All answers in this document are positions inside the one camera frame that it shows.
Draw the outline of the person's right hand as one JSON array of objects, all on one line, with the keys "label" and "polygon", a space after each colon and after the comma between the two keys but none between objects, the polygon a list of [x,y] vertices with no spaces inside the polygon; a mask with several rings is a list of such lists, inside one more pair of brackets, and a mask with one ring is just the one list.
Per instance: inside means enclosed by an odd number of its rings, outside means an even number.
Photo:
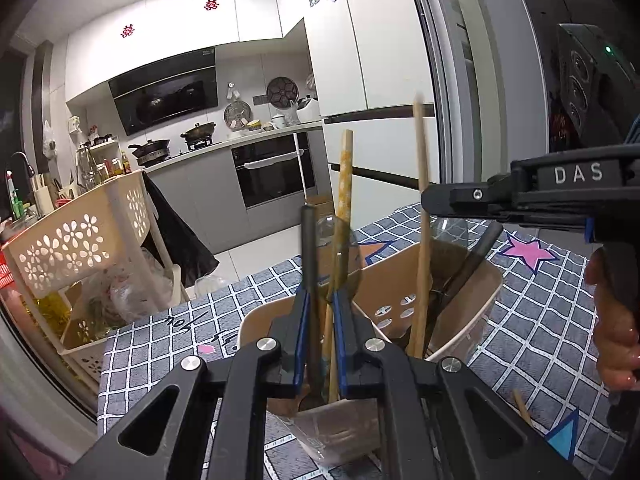
[{"label": "person's right hand", "polygon": [[598,248],[585,270],[585,282],[594,287],[593,301],[598,322],[593,340],[599,356],[597,370],[611,390],[638,391],[639,334],[631,312],[613,295],[604,267],[604,252]]}]

